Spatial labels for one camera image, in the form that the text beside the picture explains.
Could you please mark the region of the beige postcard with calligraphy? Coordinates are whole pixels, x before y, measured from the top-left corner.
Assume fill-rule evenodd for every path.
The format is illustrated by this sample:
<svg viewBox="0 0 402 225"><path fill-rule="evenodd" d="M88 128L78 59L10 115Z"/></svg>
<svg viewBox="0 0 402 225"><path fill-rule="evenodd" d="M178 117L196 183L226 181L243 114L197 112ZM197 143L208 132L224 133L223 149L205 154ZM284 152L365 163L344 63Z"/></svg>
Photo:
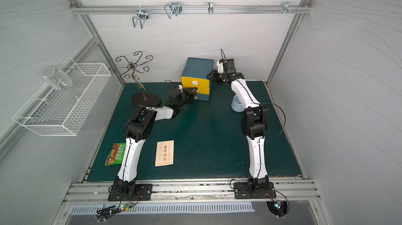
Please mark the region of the beige postcard with calligraphy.
<svg viewBox="0 0 402 225"><path fill-rule="evenodd" d="M174 164L174 140L157 142L155 167Z"/></svg>

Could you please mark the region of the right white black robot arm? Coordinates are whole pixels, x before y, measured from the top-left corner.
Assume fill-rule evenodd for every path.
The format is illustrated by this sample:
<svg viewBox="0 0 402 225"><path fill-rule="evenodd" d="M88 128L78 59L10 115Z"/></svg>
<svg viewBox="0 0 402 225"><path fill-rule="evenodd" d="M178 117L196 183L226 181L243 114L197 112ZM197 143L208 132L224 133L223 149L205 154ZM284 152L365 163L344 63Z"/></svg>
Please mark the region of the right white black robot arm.
<svg viewBox="0 0 402 225"><path fill-rule="evenodd" d="M269 109L262 105L252 94L244 77L240 73L219 73L212 71L207 78L212 82L230 88L238 97L243 107L241 129L249 146L250 167L248 187L254 195L269 187L269 176L265 164L264 144L269 123Z"/></svg>

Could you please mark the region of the teal drawer cabinet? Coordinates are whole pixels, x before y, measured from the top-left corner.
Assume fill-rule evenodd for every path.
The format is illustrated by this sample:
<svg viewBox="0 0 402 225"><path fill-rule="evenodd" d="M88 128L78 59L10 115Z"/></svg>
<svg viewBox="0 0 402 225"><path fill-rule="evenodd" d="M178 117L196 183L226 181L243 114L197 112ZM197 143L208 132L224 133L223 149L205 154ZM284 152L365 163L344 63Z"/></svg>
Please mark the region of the teal drawer cabinet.
<svg viewBox="0 0 402 225"><path fill-rule="evenodd" d="M212 81L207 77L214 70L212 59L189 57L181 74L181 82L184 88L198 89L196 99L208 102Z"/></svg>

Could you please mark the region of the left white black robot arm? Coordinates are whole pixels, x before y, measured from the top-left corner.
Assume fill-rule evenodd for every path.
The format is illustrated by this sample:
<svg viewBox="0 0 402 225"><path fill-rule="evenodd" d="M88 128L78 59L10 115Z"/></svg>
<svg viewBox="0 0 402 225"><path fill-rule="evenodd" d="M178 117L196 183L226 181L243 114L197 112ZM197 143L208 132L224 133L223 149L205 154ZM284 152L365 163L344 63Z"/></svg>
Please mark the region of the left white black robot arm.
<svg viewBox="0 0 402 225"><path fill-rule="evenodd" d="M198 89L179 86L169 92L169 99L163 107L146 107L138 105L124 126L126 148L122 165L114 179L111 195L118 200L133 199L139 189L136 187L137 167L142 147L150 136L158 120L175 118L181 108L196 99Z"/></svg>

